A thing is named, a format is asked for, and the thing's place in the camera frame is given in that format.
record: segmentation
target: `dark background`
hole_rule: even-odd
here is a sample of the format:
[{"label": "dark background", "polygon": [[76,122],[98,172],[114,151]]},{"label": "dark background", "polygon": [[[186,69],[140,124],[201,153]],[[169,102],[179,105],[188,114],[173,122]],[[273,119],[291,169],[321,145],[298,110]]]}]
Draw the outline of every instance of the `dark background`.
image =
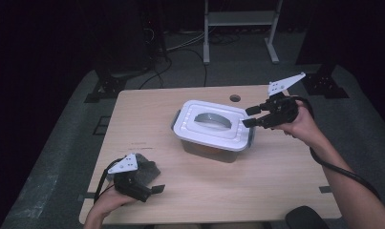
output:
[{"label": "dark background", "polygon": [[[0,223],[95,63],[121,64],[125,71],[154,64],[156,46],[142,41],[142,27],[158,23],[153,2],[0,0]],[[257,4],[211,0],[210,6],[267,10],[275,1]],[[167,31],[203,29],[203,0],[162,5]],[[355,75],[385,120],[385,1],[285,1],[278,31],[304,29],[298,63],[333,59]]]}]

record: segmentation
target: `clear plastic container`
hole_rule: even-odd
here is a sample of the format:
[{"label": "clear plastic container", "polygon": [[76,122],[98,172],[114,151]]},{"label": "clear plastic container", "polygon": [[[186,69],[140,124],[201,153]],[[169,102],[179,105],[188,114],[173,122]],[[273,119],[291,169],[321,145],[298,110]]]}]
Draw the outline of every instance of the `clear plastic container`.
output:
[{"label": "clear plastic container", "polygon": [[243,124],[248,118],[240,108],[189,100],[176,114],[172,130],[187,153],[231,163],[254,138],[254,128]]}]

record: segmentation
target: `black cord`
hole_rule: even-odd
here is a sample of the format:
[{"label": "black cord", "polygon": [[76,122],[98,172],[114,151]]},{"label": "black cord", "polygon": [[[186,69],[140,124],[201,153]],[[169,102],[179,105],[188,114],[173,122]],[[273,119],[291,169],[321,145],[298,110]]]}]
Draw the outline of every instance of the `black cord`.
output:
[{"label": "black cord", "polygon": [[240,40],[239,34],[232,34],[232,35],[235,35],[236,38],[233,38],[230,35],[221,35],[221,34],[214,33],[209,37],[209,43],[215,46],[226,46]]},{"label": "black cord", "polygon": [[100,193],[100,195],[99,196],[102,196],[106,191],[108,191],[109,189],[111,189],[112,187],[114,187],[115,186],[115,184],[113,184],[113,185],[111,185],[111,186],[109,186],[109,187],[107,187],[105,190],[103,190],[103,192],[102,193]]},{"label": "black cord", "polygon": [[168,61],[169,61],[168,67],[166,67],[166,69],[164,69],[162,72],[160,72],[160,73],[157,73],[157,72],[156,72],[155,75],[153,75],[153,76],[149,77],[148,79],[146,79],[146,80],[139,86],[139,90],[142,89],[142,87],[143,87],[146,83],[148,83],[148,81],[152,80],[153,78],[155,78],[155,77],[157,77],[157,76],[160,78],[160,83],[161,83],[161,86],[163,87],[163,81],[162,81],[162,78],[161,78],[161,74],[162,74],[162,73],[165,73],[165,72],[166,72],[167,70],[169,70],[169,68],[171,68],[171,66],[172,66],[172,60],[171,60],[169,57],[167,57],[167,59],[168,59]]},{"label": "black cord", "polygon": [[[311,114],[311,116],[314,118],[314,113],[313,113],[313,108],[311,106],[311,104],[309,103],[309,101],[303,97],[299,97],[299,96],[293,96],[293,98],[295,100],[299,100],[299,101],[302,101],[305,103],[306,107],[308,108],[309,110],[309,113]],[[330,169],[330,170],[333,170],[335,171],[336,173],[338,174],[341,174],[343,176],[346,176],[346,177],[349,177],[353,180],[355,180],[356,182],[362,184],[365,188],[369,189],[378,199],[380,199],[380,195],[379,193],[377,192],[377,190],[374,188],[374,186],[368,182],[366,179],[360,177],[359,175],[357,174],[354,174],[348,170],[345,170],[345,169],[342,169],[340,167],[337,167],[333,164],[330,164],[329,162],[321,159],[317,154],[316,152],[310,147],[310,153],[311,153],[311,156],[313,157],[313,159],[320,165]]]},{"label": "black cord", "polygon": [[367,189],[369,189],[378,199],[380,199],[380,195],[379,193],[377,192],[377,190],[374,188],[374,186],[368,182],[366,179],[358,176],[357,174],[354,174],[348,170],[345,170],[345,169],[342,169],[340,167],[337,167],[335,165],[332,165],[324,160],[322,160],[317,154],[316,152],[310,148],[310,153],[311,153],[311,156],[313,157],[313,159],[319,163],[320,165],[322,166],[325,166],[326,168],[329,168],[333,171],[335,171],[336,173],[339,173],[341,175],[344,175],[346,177],[349,177],[355,181],[357,181],[358,183],[362,184],[363,186],[365,186]]},{"label": "black cord", "polygon": [[195,53],[202,61],[202,64],[203,64],[203,68],[204,68],[204,79],[203,79],[203,86],[206,87],[206,80],[207,80],[207,68],[206,68],[206,65],[203,63],[203,58],[201,57],[201,55],[196,52],[196,51],[193,51],[193,50],[190,50],[190,49],[175,49],[173,51],[170,51],[169,53],[171,52],[180,52],[180,51],[189,51],[189,52],[193,52]]},{"label": "black cord", "polygon": [[102,177],[100,177],[100,180],[99,180],[99,184],[97,185],[97,188],[96,188],[96,192],[95,192],[95,195],[94,195],[94,203],[96,203],[96,201],[99,199],[100,195],[102,195],[104,192],[106,192],[107,189],[105,189],[105,191],[103,191],[101,194],[100,194],[100,190],[102,189],[102,184],[103,182],[105,181],[105,178],[106,176],[108,176],[108,170],[110,168],[112,168],[112,166],[114,166],[116,163],[118,163],[119,161],[121,161],[122,158],[119,158],[119,159],[116,159],[114,160],[112,163],[110,163],[108,165],[108,167],[103,171],[103,174],[102,174]]}]

